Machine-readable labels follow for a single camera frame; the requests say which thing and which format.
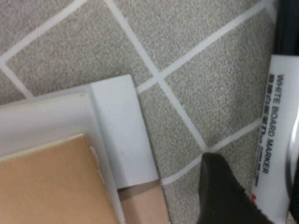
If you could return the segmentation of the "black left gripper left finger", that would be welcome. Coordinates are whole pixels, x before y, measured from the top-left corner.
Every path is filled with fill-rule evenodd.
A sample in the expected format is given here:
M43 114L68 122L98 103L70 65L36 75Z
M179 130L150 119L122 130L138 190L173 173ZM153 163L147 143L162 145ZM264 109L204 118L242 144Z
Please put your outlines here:
M270 224L250 201L221 154L204 153L199 177L199 224Z

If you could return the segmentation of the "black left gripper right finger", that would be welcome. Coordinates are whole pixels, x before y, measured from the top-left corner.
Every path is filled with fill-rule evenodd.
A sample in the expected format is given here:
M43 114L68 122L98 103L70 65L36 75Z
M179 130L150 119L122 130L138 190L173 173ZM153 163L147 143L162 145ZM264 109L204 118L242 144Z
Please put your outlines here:
M292 196L289 211L295 221L299 221L299 164L294 176L294 184L292 189Z

